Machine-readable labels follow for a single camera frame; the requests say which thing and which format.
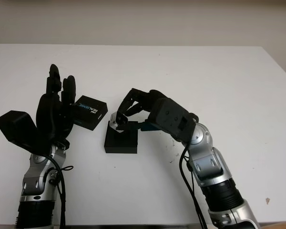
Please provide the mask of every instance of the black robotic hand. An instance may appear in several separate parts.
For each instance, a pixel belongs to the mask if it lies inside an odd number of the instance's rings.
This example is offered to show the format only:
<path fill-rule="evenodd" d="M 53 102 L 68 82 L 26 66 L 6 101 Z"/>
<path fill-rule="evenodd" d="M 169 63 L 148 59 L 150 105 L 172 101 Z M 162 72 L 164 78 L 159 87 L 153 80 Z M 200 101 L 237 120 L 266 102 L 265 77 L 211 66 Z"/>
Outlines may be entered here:
<path fill-rule="evenodd" d="M 42 95 L 38 104 L 36 126 L 26 112 L 9 111 L 0 117 L 0 130 L 8 141 L 40 156 L 49 155 L 53 143 L 61 143 L 68 149 L 70 143 L 66 137 L 74 123 L 74 77 L 70 75 L 63 80 L 60 101 L 61 79 L 56 65 L 51 65 L 49 74 L 46 94 Z"/>
<path fill-rule="evenodd" d="M 150 112 L 145 122 L 129 124 L 126 116 L 134 115 L 142 110 Z M 133 88 L 122 101 L 118 112 L 112 115 L 110 123 L 111 127 L 117 131 L 130 129 L 162 130 L 178 142 L 189 142 L 198 121 L 195 114 L 189 113 L 161 92 L 150 90 L 146 93 Z"/>

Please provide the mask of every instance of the silver robot arm segment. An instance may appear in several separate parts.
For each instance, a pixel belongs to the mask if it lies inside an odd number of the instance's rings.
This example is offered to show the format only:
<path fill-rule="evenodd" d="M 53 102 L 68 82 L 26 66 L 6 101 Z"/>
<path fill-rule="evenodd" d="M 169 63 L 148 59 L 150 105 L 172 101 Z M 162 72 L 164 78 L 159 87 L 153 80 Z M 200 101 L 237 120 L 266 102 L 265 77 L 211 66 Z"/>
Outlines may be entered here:
<path fill-rule="evenodd" d="M 61 146 L 51 146 L 51 157 L 62 167 L 66 154 Z M 31 154 L 30 168 L 22 182 L 16 228 L 52 229 L 52 216 L 57 196 L 58 173 L 45 157 Z"/>
<path fill-rule="evenodd" d="M 248 202 L 236 189 L 221 153 L 213 147 L 209 130 L 201 123 L 196 124 L 188 153 L 189 164 L 205 195 L 214 226 L 260 229 Z"/>

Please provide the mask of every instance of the white wall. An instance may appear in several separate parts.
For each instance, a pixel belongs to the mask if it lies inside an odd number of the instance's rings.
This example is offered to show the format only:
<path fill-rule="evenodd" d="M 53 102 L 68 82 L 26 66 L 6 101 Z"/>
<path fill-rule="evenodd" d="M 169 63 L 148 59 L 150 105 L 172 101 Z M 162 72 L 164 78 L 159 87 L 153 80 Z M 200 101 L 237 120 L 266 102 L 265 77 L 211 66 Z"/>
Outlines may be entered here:
<path fill-rule="evenodd" d="M 0 43 L 262 46 L 286 71 L 286 0 L 0 0 Z"/>

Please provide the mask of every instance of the small metal part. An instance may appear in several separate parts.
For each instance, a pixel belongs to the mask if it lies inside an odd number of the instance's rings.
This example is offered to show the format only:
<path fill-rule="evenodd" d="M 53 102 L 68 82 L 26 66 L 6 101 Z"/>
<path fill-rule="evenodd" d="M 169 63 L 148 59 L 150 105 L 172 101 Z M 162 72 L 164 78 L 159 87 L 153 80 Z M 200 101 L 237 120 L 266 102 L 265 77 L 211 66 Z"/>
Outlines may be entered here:
<path fill-rule="evenodd" d="M 214 177 L 222 172 L 222 168 L 214 154 L 195 160 L 193 163 L 196 165 L 195 168 L 197 168 L 197 176 L 201 180 L 207 177 Z"/>
<path fill-rule="evenodd" d="M 209 210 L 209 214 L 212 223 L 218 228 L 248 222 L 251 224 L 251 227 L 249 228 L 260 229 L 260 225 L 256 221 L 256 218 L 254 217 L 253 212 L 245 199 L 244 203 L 236 208 L 220 212 Z"/>
<path fill-rule="evenodd" d="M 32 157 L 34 160 L 34 163 L 39 164 L 41 162 L 43 162 L 46 158 L 43 156 L 39 156 L 39 155 L 35 155 L 34 157 Z"/>
<path fill-rule="evenodd" d="M 202 141 L 204 138 L 204 132 L 202 128 L 199 125 L 196 125 L 196 128 L 193 133 L 193 137 L 191 140 L 191 145 L 196 145 Z"/>
<path fill-rule="evenodd" d="M 123 115 L 121 112 L 114 112 L 111 117 L 110 117 L 110 121 L 109 121 L 109 126 L 114 129 L 115 131 L 121 133 L 123 132 L 123 130 L 117 130 L 116 128 L 119 126 L 119 125 L 122 125 L 122 124 L 126 124 L 128 123 L 128 118 Z"/>

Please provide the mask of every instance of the white table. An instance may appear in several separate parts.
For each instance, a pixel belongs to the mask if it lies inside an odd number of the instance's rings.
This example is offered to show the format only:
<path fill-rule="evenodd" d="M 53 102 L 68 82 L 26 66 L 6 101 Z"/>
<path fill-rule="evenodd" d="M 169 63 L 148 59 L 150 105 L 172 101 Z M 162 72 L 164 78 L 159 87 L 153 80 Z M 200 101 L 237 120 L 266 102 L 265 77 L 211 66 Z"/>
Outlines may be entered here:
<path fill-rule="evenodd" d="M 1 44 L 0 116 L 19 110 L 35 119 L 52 63 L 61 77 L 74 75 L 77 98 L 104 101 L 109 110 L 94 131 L 74 126 L 68 137 L 67 224 L 198 222 L 178 169 L 183 147 L 170 135 L 139 132 L 137 155 L 104 151 L 110 114 L 132 87 L 157 89 L 196 113 L 257 220 L 286 220 L 286 73 L 262 48 Z M 0 224 L 15 221 L 29 157 L 0 131 Z"/>

